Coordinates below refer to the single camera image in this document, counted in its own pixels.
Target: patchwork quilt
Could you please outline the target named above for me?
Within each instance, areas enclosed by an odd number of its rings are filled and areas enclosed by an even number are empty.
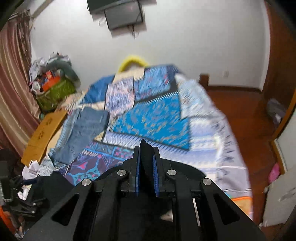
[[[104,101],[101,106],[110,115],[107,129],[86,143],[70,166],[55,168],[73,185],[84,178],[95,180],[131,158],[134,147],[145,139],[159,148],[162,158],[203,171],[239,206],[243,200],[240,207],[252,218],[247,167],[225,115],[203,87],[173,65],[146,68],[141,79],[131,76],[113,83],[113,78],[91,85],[79,103],[97,106]]]

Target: pink curtain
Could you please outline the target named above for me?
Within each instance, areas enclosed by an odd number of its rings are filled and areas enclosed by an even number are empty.
[[[23,13],[0,32],[0,148],[22,156],[39,124],[39,107],[28,87],[30,18]]]

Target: blue jeans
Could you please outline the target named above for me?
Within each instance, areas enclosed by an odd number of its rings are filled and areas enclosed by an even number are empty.
[[[87,144],[105,130],[108,121],[109,116],[106,110],[95,110],[90,107],[79,110],[68,141],[52,154],[52,158],[69,165]]]

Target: wooden floor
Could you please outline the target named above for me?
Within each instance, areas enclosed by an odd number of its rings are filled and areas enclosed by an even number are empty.
[[[254,222],[258,225],[262,222],[266,200],[263,190],[268,185],[268,174],[276,162],[269,144],[275,129],[266,114],[266,102],[258,92],[209,90],[208,94],[216,107],[227,116],[249,169]]]

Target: silver bolt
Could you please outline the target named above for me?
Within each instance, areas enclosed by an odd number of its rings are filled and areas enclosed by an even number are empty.
[[[117,172],[117,174],[118,174],[119,176],[124,176],[124,175],[126,174],[126,170],[121,169],[121,170],[119,170],[119,171]]]
[[[90,183],[91,183],[91,180],[88,179],[88,178],[83,179],[82,182],[81,182],[81,184],[82,184],[83,186],[87,186],[87,185],[89,185]]]
[[[169,174],[170,176],[174,176],[174,175],[177,174],[177,172],[176,172],[174,169],[170,169],[170,170],[168,170],[168,174]]]
[[[208,178],[205,178],[202,182],[203,182],[203,184],[205,184],[207,186],[212,184],[212,181],[210,179],[208,179]]]

